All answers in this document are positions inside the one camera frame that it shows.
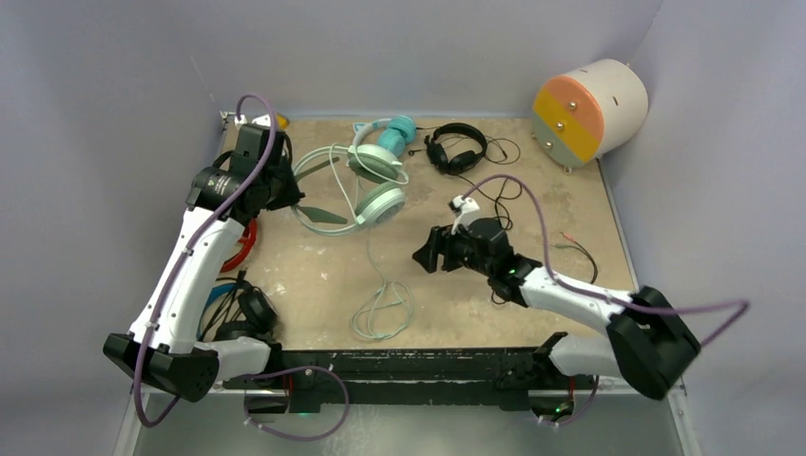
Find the headphones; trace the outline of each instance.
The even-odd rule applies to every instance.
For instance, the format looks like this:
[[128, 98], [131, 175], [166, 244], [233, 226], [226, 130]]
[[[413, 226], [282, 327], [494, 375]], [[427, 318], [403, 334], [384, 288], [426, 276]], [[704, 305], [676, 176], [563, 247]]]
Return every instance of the headphones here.
[[[245, 271], [239, 272], [235, 282], [226, 283], [213, 288], [210, 292], [210, 296], [207, 298], [207, 302], [204, 305], [204, 312], [222, 295], [240, 292], [237, 298], [238, 307], [245, 317], [245, 320], [221, 323], [216, 330], [214, 341], [234, 340], [242, 336], [254, 338], [274, 332], [274, 328], [278, 323], [277, 312], [275, 312], [271, 301], [263, 291], [244, 280], [244, 276]], [[201, 329], [199, 329], [197, 337], [201, 338], [201, 336]]]
[[[378, 144], [361, 144], [361, 141], [370, 132], [382, 126], [386, 126], [386, 130], [378, 138]], [[344, 199], [350, 206], [351, 215], [353, 216], [352, 224], [335, 230], [325, 230], [315, 226], [312, 222], [348, 224], [349, 221], [346, 218], [316, 207], [305, 207], [297, 204], [291, 206], [291, 211], [306, 228], [323, 236], [345, 236], [364, 228], [374, 228], [391, 219], [406, 204], [406, 195], [400, 186], [409, 183], [409, 175], [402, 169], [403, 163], [397, 159], [397, 156], [391, 150], [396, 151], [397, 155], [402, 155], [406, 144], [413, 141], [416, 132], [414, 121], [408, 117], [379, 119], [372, 123], [367, 123], [359, 129], [355, 133], [353, 145], [350, 147], [336, 144], [330, 147], [320, 147], [306, 154], [294, 165], [294, 175], [298, 181], [320, 167], [327, 164], [331, 165], [336, 177], [336, 183], [338, 183]], [[325, 163], [315, 166], [311, 170], [301, 171], [309, 162], [324, 156], [328, 157]], [[379, 184], [370, 190], [361, 201], [356, 201], [355, 207], [350, 202], [350, 198], [338, 177], [335, 166], [338, 157], [335, 158], [334, 156], [346, 157], [347, 166], [360, 179]], [[360, 179], [355, 183], [356, 198], [358, 189], [362, 188]], [[303, 218], [300, 213], [305, 215], [307, 219]]]
[[[448, 161], [448, 154], [442, 144], [436, 142], [441, 135], [462, 135], [476, 141], [481, 145], [481, 152], [467, 150]], [[436, 166], [441, 174], [462, 174], [472, 169], [487, 155], [487, 138], [478, 128], [466, 123], [447, 123], [433, 131], [433, 137], [426, 137], [426, 154], [429, 162]]]

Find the orange stripe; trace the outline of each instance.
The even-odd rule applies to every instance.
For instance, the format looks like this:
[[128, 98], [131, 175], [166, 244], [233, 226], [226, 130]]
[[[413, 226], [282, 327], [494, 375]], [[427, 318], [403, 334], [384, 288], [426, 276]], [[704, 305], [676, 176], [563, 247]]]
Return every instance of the orange stripe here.
[[[605, 135], [602, 109], [584, 85], [571, 77], [560, 75], [549, 79], [541, 90], [547, 90], [597, 142], [602, 141]], [[575, 109], [568, 107], [570, 102], [575, 102], [577, 107]]]
[[[596, 154], [599, 140], [588, 133], [573, 116], [569, 115], [547, 90], [537, 92], [534, 106], [537, 115], [551, 127], [554, 134], [582, 162], [589, 161]], [[563, 128], [557, 128], [557, 123], [562, 123]]]

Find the white cable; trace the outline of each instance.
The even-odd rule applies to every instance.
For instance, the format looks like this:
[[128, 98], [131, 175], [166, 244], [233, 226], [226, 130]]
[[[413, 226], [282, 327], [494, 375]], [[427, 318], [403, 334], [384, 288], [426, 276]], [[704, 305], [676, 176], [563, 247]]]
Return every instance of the white cable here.
[[[333, 155], [339, 155], [339, 156], [348, 157], [349, 154], [348, 154], [347, 150], [348, 150], [347, 147], [338, 146], [338, 145], [335, 145], [335, 144], [333, 144], [333, 145], [331, 145], [329, 147], [320, 147], [319, 149], [312, 150], [311, 152], [307, 153], [300, 161], [298, 161], [294, 165], [294, 168], [293, 168], [294, 175], [297, 175], [299, 173], [299, 171], [302, 168], [304, 168], [305, 165], [307, 165], [309, 162], [312, 162], [312, 161], [318, 159], [319, 157], [323, 157], [325, 155], [327, 155], [328, 157], [332, 157]], [[306, 217], [304, 217], [302, 214], [300, 214], [299, 213], [299, 208], [296, 205], [291, 206], [291, 212], [299, 220], [299, 222], [302, 223], [302, 226], [304, 226], [305, 228], [308, 228], [310, 231], [312, 231], [312, 232], [314, 232], [314, 233], [316, 233], [318, 235], [322, 235], [322, 236], [337, 237], [337, 236], [349, 235], [350, 233], [353, 233], [353, 232], [357, 231], [357, 228], [358, 228], [358, 224], [353, 223], [350, 226], [346, 226], [346, 227], [343, 227], [343, 228], [338, 228], [338, 229], [335, 229], [335, 230], [325, 230], [325, 229], [322, 229], [322, 228], [319, 228], [319, 227], [315, 226]], [[355, 219], [355, 212], [351, 211], [351, 213], [353, 214], [352, 217]]]
[[344, 196], [344, 200], [347, 201], [347, 205], [350, 206], [350, 215], [353, 216], [353, 221], [355, 225], [358, 225], [358, 217], [355, 214], [355, 208], [353, 204], [350, 202], [350, 197], [347, 196], [347, 190], [344, 190], [344, 185], [341, 184], [341, 179], [338, 176], [338, 172], [336, 172], [336, 164], [333, 163], [333, 150], [337, 147], [337, 143], [334, 142], [330, 144], [330, 148], [328, 148], [328, 161], [330, 162], [330, 169], [333, 170], [333, 177], [336, 178], [336, 184], [338, 185], [338, 189], [341, 190], [341, 195]]
[[[405, 283], [398, 282], [398, 281], [395, 281], [395, 280], [390, 281], [388, 278], [386, 278], [386, 276], [383, 274], [383, 272], [381, 272], [381, 270], [378, 267], [378, 265], [375, 264], [375, 261], [373, 260], [372, 252], [370, 250], [370, 233], [371, 232], [372, 232], [372, 230], [367, 230], [367, 259], [370, 260], [370, 264], [373, 266], [375, 271], [380, 276], [380, 278], [381, 278], [381, 286], [380, 286], [380, 288], [375, 290], [372, 295], [370, 295], [370, 298], [367, 299], [367, 302], [365, 302], [364, 305], [359, 307], [358, 310], [355, 311], [355, 313], [353, 313], [353, 318], [350, 319], [350, 327], [353, 329], [353, 331], [356, 334], [360, 335], [361, 337], [364, 337], [364, 338], [367, 338], [367, 339], [372, 339], [372, 340], [386, 340], [386, 339], [391, 339], [391, 338], [395, 337], [401, 331], [403, 331], [403, 330], [405, 330], [406, 328], [409, 327], [409, 324], [412, 322], [412, 318], [413, 318], [413, 315], [414, 315], [414, 294], [412, 293], [412, 290], [409, 289], [409, 286], [406, 285]], [[397, 292], [397, 289], [395, 288], [395, 285], [400, 285], [401, 287], [403, 287], [403, 289], [406, 291], [406, 295], [409, 296], [408, 301], [406, 299], [403, 299], [403, 296], [401, 296], [400, 293]], [[384, 305], [378, 307], [378, 303], [380, 302], [380, 299], [383, 297], [383, 295], [386, 293], [387, 290], [392, 290], [392, 293], [394, 293], [394, 295], [397, 296], [397, 300], [392, 301], [389, 304], [384, 304]], [[400, 323], [400, 326], [398, 326], [396, 330], [394, 330], [392, 332], [375, 332], [374, 331], [374, 329], [373, 329], [373, 316], [374, 316], [375, 311], [380, 311], [382, 309], [389, 309], [391, 307], [395, 307], [395, 306], [399, 306], [399, 305], [405, 305], [407, 302], [408, 302], [408, 306], [407, 306], [408, 312], [406, 314], [406, 319], [403, 320], [402, 323]], [[370, 303], [372, 303], [372, 307], [367, 309], [367, 306], [370, 305]], [[364, 332], [363, 330], [361, 330], [358, 327], [358, 318], [360, 316], [362, 316], [363, 314], [368, 314], [367, 315], [367, 331], [366, 332]]]

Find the headphone ear cup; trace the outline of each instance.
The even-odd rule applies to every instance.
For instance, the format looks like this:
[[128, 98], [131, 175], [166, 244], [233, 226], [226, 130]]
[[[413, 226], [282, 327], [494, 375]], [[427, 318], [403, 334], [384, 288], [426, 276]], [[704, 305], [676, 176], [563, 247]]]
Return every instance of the headphone ear cup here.
[[372, 181], [375, 183], [387, 183], [386, 180], [367, 171], [365, 167], [372, 169], [375, 171], [375, 173], [389, 179], [390, 181], [397, 180], [397, 168], [392, 166], [390, 163], [379, 159], [378, 157], [373, 157], [372, 155], [361, 154], [361, 163], [358, 162], [356, 157], [351, 157], [347, 160], [347, 165], [350, 166], [350, 169], [352, 169], [353, 172], [356, 173], [360, 178], [364, 178], [367, 181]]
[[[375, 208], [371, 214], [365, 214], [370, 205], [379, 199], [388, 199], [385, 204]], [[376, 226], [388, 219], [391, 219], [403, 209], [406, 203], [406, 196], [400, 187], [394, 182], [385, 182], [372, 189], [367, 196], [355, 207], [355, 216], [367, 220], [371, 226]]]
[[397, 116], [390, 120], [386, 125], [386, 130], [396, 130], [400, 133], [405, 144], [411, 143], [414, 141], [414, 138], [417, 137], [417, 124], [414, 123], [414, 120], [409, 116]]
[[278, 317], [272, 309], [271, 301], [259, 289], [251, 288], [238, 296], [238, 307], [260, 333], [271, 333]]
[[451, 162], [448, 163], [448, 168], [452, 173], [459, 174], [473, 168], [475, 165], [476, 154], [471, 150], [467, 150], [456, 157], [453, 157]]
[[406, 149], [406, 142], [400, 135], [400, 132], [391, 128], [387, 128], [380, 134], [377, 145], [392, 152], [396, 157], [403, 155], [403, 151]]
[[440, 173], [448, 172], [448, 154], [442, 144], [432, 143], [426, 148], [431, 163], [436, 166]]
[[248, 321], [227, 321], [226, 323], [221, 323], [213, 341], [219, 342], [222, 340], [235, 340], [239, 337], [255, 337], [258, 334], [260, 334], [259, 330]]

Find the headphone cable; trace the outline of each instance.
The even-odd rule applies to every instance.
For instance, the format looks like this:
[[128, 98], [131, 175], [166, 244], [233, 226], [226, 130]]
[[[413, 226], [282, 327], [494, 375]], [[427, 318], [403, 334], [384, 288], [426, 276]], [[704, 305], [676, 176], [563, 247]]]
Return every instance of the headphone cable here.
[[[336, 147], [335, 143], [331, 144], [330, 150], [328, 151], [328, 159], [329, 159], [329, 162], [330, 162], [330, 167], [333, 170], [333, 175], [336, 178], [336, 184], [338, 185], [338, 189], [341, 191], [341, 195], [344, 197], [344, 200], [347, 201], [347, 205], [350, 206], [350, 214], [353, 215], [354, 222], [356, 224], [358, 224], [357, 215], [355, 214], [355, 209], [353, 207], [353, 204], [350, 202], [350, 197], [347, 195], [347, 190], [344, 189], [344, 184], [341, 183], [341, 178], [338, 176], [338, 173], [336, 171], [336, 165], [333, 163], [333, 151], [334, 151], [335, 147]], [[358, 187], [360, 186], [360, 179], [361, 178], [358, 177], [358, 176], [355, 177], [355, 199], [356, 200], [358, 199]], [[413, 317], [413, 314], [414, 314], [414, 294], [409, 289], [409, 286], [406, 285], [405, 283], [398, 282], [398, 281], [395, 281], [395, 280], [390, 281], [383, 274], [383, 272], [380, 270], [378, 265], [375, 263], [375, 261], [373, 260], [372, 250], [370, 248], [371, 232], [372, 232], [372, 229], [367, 228], [367, 259], [370, 261], [370, 265], [372, 265], [373, 269], [375, 269], [375, 271], [380, 276], [382, 282], [381, 282], [380, 288], [375, 290], [374, 293], [372, 293], [372, 295], [370, 295], [369, 299], [367, 299], [367, 302], [365, 302], [364, 305], [362, 305], [361, 307], [358, 308], [357, 311], [355, 311], [355, 313], [353, 314], [353, 317], [350, 319], [350, 327], [353, 329], [353, 331], [356, 334], [360, 335], [361, 337], [364, 337], [364, 338], [367, 338], [367, 339], [372, 339], [372, 340], [386, 340], [386, 339], [391, 339], [391, 338], [395, 337], [401, 331], [403, 331], [403, 330], [405, 330], [406, 328], [409, 327], [409, 323], [412, 321], [412, 317]], [[400, 293], [397, 292], [397, 289], [395, 288], [395, 285], [400, 285], [401, 287], [403, 287], [403, 289], [406, 291], [406, 294], [409, 296], [408, 301], [406, 299], [403, 299], [403, 297], [400, 295]], [[394, 295], [397, 296], [397, 300], [393, 301], [393, 302], [391, 302], [389, 304], [384, 304], [384, 305], [378, 307], [378, 303], [380, 302], [381, 298], [386, 294], [387, 290], [392, 290], [392, 293], [394, 293]], [[375, 332], [373, 330], [373, 316], [374, 316], [375, 311], [379, 311], [379, 310], [382, 310], [382, 309], [388, 309], [388, 308], [391, 308], [391, 307], [396, 307], [396, 306], [405, 304], [406, 302], [409, 302], [409, 311], [408, 311], [407, 317], [403, 321], [403, 323], [401, 323], [400, 326], [397, 327], [397, 329], [395, 331], [388, 332], [388, 333], [383, 333], [383, 332], [378, 333], [378, 332]], [[359, 325], [358, 325], [358, 319], [363, 314], [367, 314], [367, 323], [366, 323], [367, 331], [366, 332], [361, 330], [359, 328]]]

